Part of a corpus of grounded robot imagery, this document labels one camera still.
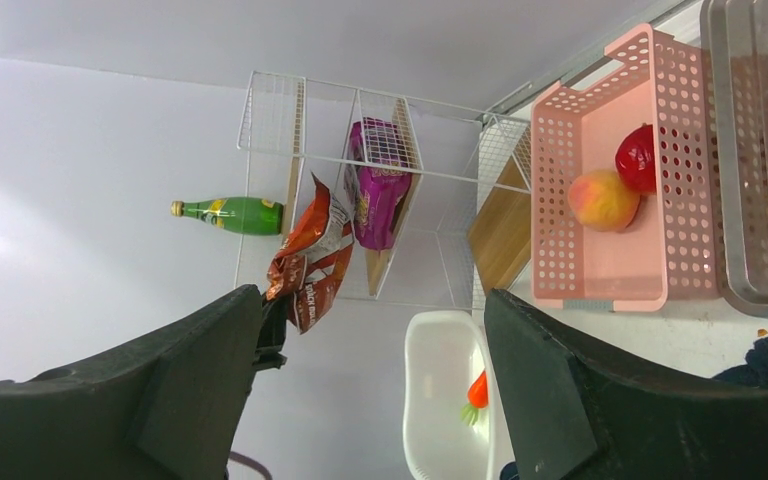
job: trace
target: toy carrot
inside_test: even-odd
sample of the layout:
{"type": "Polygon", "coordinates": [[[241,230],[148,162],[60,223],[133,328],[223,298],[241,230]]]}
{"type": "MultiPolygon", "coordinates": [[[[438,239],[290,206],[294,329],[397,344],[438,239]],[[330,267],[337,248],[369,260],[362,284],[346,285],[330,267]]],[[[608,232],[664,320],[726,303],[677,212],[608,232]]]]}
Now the toy carrot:
{"type": "Polygon", "coordinates": [[[487,406],[487,371],[481,372],[478,379],[469,387],[466,394],[469,403],[461,409],[461,420],[470,427],[478,421],[478,416],[482,408],[487,406]]]}

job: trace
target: bottle label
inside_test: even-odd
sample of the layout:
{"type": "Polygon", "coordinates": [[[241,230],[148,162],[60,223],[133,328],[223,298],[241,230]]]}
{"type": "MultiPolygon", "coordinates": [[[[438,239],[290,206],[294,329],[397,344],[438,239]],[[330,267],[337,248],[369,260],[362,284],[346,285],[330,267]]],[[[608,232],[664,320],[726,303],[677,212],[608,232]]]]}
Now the bottle label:
{"type": "Polygon", "coordinates": [[[222,217],[219,216],[220,212],[222,211],[222,207],[225,206],[225,201],[227,199],[220,198],[219,200],[214,200],[213,203],[210,204],[209,207],[207,207],[207,210],[202,213],[201,219],[205,223],[209,223],[211,225],[217,226],[219,228],[225,228],[225,220],[222,219],[222,217]]]}

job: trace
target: white wire shelf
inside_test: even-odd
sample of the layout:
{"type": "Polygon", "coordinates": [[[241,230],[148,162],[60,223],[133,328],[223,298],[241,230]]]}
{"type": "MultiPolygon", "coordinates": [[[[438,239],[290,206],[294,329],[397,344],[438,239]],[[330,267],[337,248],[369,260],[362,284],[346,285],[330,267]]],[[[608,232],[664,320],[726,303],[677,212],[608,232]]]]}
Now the white wire shelf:
{"type": "MultiPolygon", "coordinates": [[[[483,308],[484,295],[467,242],[479,206],[494,188],[530,193],[529,159],[515,148],[528,122],[430,100],[254,72],[238,146],[247,161],[246,195],[285,203],[284,234],[313,199],[315,174],[351,209],[346,168],[369,163],[380,147],[364,135],[364,160],[349,156],[352,125],[362,119],[395,125],[399,155],[412,175],[394,247],[371,253],[355,244],[338,297],[438,308],[483,308]],[[499,184],[510,159],[521,179],[499,184]]],[[[242,237],[236,284],[267,285],[279,237],[242,237]]]]}

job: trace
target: gray cable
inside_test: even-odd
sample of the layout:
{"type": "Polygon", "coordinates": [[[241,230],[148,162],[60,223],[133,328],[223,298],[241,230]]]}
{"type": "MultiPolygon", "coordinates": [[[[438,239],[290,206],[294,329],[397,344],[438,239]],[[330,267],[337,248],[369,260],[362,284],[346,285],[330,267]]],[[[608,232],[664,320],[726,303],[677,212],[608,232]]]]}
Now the gray cable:
{"type": "Polygon", "coordinates": [[[263,480],[273,480],[272,473],[269,471],[269,469],[263,466],[262,463],[258,462],[257,460],[251,457],[247,457],[242,453],[231,451],[231,453],[228,455],[228,460],[234,463],[239,463],[244,467],[249,467],[255,472],[261,474],[263,476],[263,480]]]}

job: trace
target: purple snack bag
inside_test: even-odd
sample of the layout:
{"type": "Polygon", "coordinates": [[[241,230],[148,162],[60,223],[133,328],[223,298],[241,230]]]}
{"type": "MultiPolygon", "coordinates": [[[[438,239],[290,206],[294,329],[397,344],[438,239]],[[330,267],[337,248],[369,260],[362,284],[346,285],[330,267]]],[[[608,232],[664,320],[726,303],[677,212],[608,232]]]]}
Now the purple snack bag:
{"type": "MultiPolygon", "coordinates": [[[[364,161],[364,138],[369,152],[367,163],[408,167],[407,150],[396,125],[366,117],[352,126],[349,150],[352,158],[364,161]]],[[[346,191],[355,206],[355,238],[364,248],[393,248],[396,209],[411,185],[411,174],[381,167],[347,167],[346,191]]]]}

